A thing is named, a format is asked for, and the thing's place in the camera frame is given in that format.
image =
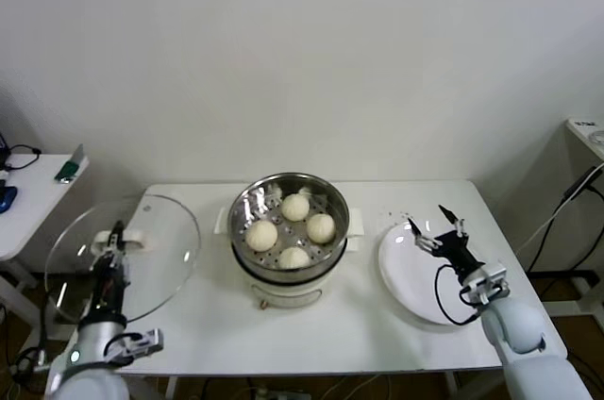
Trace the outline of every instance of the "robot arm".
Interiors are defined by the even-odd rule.
[[[116,223],[108,234],[91,267],[95,284],[88,311],[77,325],[77,341],[53,363],[52,398],[127,400],[126,383],[113,371],[163,349],[159,329],[124,332],[122,304],[129,284],[124,225]]]
[[[409,219],[415,244],[434,257],[446,258],[455,270],[461,294],[477,310],[484,333],[501,359],[512,399],[591,399],[575,368],[548,344],[541,311],[509,297],[505,267],[477,261],[467,249],[469,236],[463,220],[439,207],[455,229],[431,238]]]

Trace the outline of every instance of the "steamed bun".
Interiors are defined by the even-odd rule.
[[[309,238],[318,244],[325,244],[336,236],[336,225],[333,218],[325,213],[315,214],[309,219],[306,227]]]
[[[279,268],[293,270],[302,268],[310,263],[310,257],[304,249],[299,247],[288,247],[279,256]]]
[[[302,221],[309,214],[310,203],[306,195],[291,194],[283,201],[281,213],[288,221],[296,223]]]
[[[257,252],[268,251],[277,242],[277,228],[268,221],[258,221],[245,232],[245,242]]]

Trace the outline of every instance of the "floor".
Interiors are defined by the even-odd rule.
[[[537,292],[540,292],[549,280],[540,279],[533,281]],[[26,293],[29,298],[40,304],[43,299],[42,286]],[[546,296],[547,300],[565,300],[576,299],[577,292],[572,284],[566,281],[558,282]],[[585,366],[583,361],[587,362],[593,370],[597,372],[600,378],[604,378],[604,334],[600,331],[596,322],[590,317],[573,317],[554,319],[554,324],[558,328],[564,339],[570,354],[569,360],[578,369],[579,374],[584,379],[584,383],[589,389],[594,399],[604,400],[604,384],[597,380],[596,376],[590,372],[590,368]],[[2,338],[0,340],[0,351],[8,354],[0,363],[0,400],[5,398],[14,400],[30,400],[41,398],[35,393],[20,391],[13,386],[11,388],[11,379],[6,371],[6,356],[14,358],[14,355],[20,350],[27,335],[29,327],[23,323],[14,314],[8,315],[8,320],[0,325]],[[53,342],[49,350],[49,355],[57,355],[62,350],[62,345]],[[468,383],[473,377],[480,375],[481,372],[458,372],[456,378],[460,385]],[[421,398],[426,400],[446,399],[448,390],[446,387],[445,376],[443,374],[419,374],[419,375],[399,375],[389,374],[381,375],[375,379],[371,376],[297,376],[297,377],[253,377],[253,378],[202,378],[190,377],[181,378],[178,381],[176,389],[176,400],[247,400],[252,398],[251,394],[257,388],[268,388],[271,391],[289,391],[304,392],[311,395],[314,400],[344,400],[355,388],[362,383],[367,382],[360,387],[350,397],[350,400],[387,400],[399,398]],[[163,392],[167,386],[166,378],[147,378],[147,381],[154,386],[159,387]],[[43,390],[45,376],[38,375],[32,383],[33,390]],[[332,387],[335,389],[329,391],[326,399],[323,395]],[[492,400],[510,399],[505,386],[501,386],[492,391],[487,397]]]

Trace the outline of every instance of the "glass lid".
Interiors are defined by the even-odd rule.
[[[121,221],[129,281],[122,313],[138,320],[167,303],[191,276],[201,246],[193,213],[171,197],[145,194],[105,202],[75,219],[46,260],[44,284],[60,315],[76,324],[94,285],[92,266]]]

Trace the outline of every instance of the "small white table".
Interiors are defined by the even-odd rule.
[[[599,158],[604,161],[604,145],[593,143],[589,134],[594,131],[604,131],[604,118],[579,119],[573,118],[566,121],[566,126],[581,142],[583,142]],[[550,317],[576,317],[590,315],[604,332],[604,281],[600,280],[591,287],[582,277],[571,279],[581,298],[576,301],[545,301],[544,307]]]
[[[15,288],[6,279],[0,277],[0,301],[34,329],[39,327],[40,311],[21,294],[21,291],[26,286],[35,287],[36,280],[13,258],[19,255],[32,235],[75,183],[72,181],[61,184],[54,179],[70,157],[70,155],[41,155],[26,169],[11,172],[7,185],[18,188],[17,197],[10,209],[0,214],[2,238],[0,262],[3,268],[19,280],[19,285]],[[31,160],[31,155],[12,155],[8,162],[19,166]],[[80,176],[87,166],[88,160],[85,159],[76,175]]]
[[[463,328],[431,325],[390,295],[378,271],[378,245],[401,213],[433,216],[438,204],[466,219],[482,261],[508,269],[512,296],[540,310],[546,338],[566,349],[522,267],[469,181],[345,182],[335,186],[363,216],[361,250],[345,254],[321,299],[306,308],[260,310],[226,236],[214,235],[220,208],[244,184],[156,185],[196,216],[202,250],[196,272],[165,306],[128,326],[158,327],[165,348],[122,369],[130,375],[292,375],[450,371],[499,367],[479,321]],[[143,297],[130,285],[126,294]]]

